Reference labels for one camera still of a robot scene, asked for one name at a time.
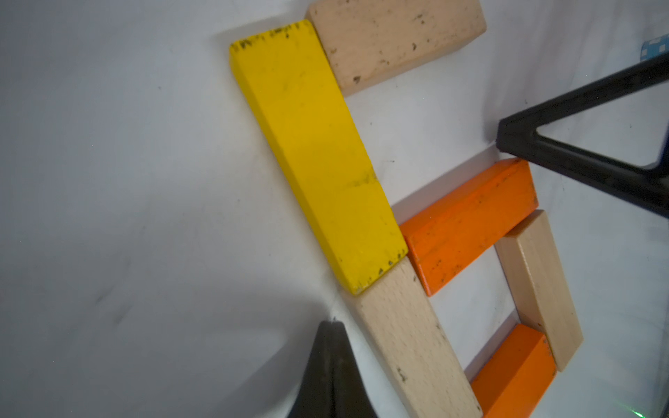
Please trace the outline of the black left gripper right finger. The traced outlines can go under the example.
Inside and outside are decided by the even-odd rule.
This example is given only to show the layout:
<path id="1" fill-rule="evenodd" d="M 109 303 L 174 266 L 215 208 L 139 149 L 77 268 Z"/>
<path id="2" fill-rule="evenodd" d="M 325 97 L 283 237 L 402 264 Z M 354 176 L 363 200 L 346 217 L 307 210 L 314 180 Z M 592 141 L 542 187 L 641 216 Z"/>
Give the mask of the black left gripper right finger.
<path id="1" fill-rule="evenodd" d="M 355 361 L 346 328 L 342 322 L 332 322 L 334 331 L 332 354 L 333 416 L 341 418 L 377 418 L 362 376 Z"/>

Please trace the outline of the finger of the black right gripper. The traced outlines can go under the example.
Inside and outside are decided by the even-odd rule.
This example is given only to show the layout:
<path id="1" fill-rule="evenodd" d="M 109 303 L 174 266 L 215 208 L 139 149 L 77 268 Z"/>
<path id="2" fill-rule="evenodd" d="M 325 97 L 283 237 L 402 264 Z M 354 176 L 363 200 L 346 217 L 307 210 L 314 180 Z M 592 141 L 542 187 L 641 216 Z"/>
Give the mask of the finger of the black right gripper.
<path id="1" fill-rule="evenodd" d="M 656 163 L 638 167 L 538 133 L 540 126 L 602 106 L 667 80 L 668 56 L 662 54 L 503 118 L 498 123 L 496 146 L 502 153 L 540 165 L 667 218 L 667 143 Z"/>

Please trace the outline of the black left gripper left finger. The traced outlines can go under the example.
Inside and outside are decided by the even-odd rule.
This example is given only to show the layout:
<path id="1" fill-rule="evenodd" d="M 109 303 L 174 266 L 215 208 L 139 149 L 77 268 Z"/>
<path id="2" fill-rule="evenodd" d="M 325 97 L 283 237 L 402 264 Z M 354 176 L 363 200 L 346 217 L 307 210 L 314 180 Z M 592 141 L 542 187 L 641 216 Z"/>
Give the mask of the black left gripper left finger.
<path id="1" fill-rule="evenodd" d="M 297 397 L 287 417 L 324 418 L 331 417 L 334 413 L 332 352 L 330 350 L 332 327 L 333 322 L 320 323 Z"/>

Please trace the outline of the natural wood block diagonal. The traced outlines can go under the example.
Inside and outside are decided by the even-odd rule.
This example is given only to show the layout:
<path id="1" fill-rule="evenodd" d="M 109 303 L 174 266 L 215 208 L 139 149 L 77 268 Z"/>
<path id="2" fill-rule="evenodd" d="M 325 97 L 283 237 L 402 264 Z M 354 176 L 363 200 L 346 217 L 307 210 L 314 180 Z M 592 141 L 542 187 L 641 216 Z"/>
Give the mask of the natural wood block diagonal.
<path id="1" fill-rule="evenodd" d="M 548 214 L 536 210 L 495 249 L 520 321 L 543 333 L 563 372 L 584 341 Z"/>

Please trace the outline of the orange block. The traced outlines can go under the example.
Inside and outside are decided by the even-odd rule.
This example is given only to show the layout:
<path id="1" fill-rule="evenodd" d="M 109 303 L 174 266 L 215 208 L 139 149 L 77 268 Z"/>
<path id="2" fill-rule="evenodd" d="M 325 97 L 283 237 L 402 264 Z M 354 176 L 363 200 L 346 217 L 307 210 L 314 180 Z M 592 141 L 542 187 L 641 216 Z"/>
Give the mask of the orange block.
<path id="1" fill-rule="evenodd" d="M 400 228 L 423 288 L 432 296 L 538 209 L 529 163 L 495 163 Z"/>
<path id="2" fill-rule="evenodd" d="M 546 336 L 518 324 L 471 387 L 483 416 L 529 417 L 557 374 Z"/>

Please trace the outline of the natural wood block top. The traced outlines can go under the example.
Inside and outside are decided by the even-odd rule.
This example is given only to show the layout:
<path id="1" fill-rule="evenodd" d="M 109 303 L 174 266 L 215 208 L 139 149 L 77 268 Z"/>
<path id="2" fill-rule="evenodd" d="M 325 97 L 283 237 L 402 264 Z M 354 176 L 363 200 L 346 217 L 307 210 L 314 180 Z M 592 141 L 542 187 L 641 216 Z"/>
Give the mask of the natural wood block top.
<path id="1" fill-rule="evenodd" d="M 456 52 L 487 30 L 478 0 L 315 1 L 306 18 L 344 96 Z"/>

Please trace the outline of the yellow block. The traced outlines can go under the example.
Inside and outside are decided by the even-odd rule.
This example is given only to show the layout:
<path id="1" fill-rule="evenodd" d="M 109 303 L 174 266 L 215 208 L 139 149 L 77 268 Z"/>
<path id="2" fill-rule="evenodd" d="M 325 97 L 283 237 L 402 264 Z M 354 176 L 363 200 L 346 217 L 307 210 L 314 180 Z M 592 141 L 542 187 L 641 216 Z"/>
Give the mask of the yellow block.
<path id="1" fill-rule="evenodd" d="M 314 26 L 242 38 L 232 72 L 336 279 L 358 295 L 408 253 Z"/>

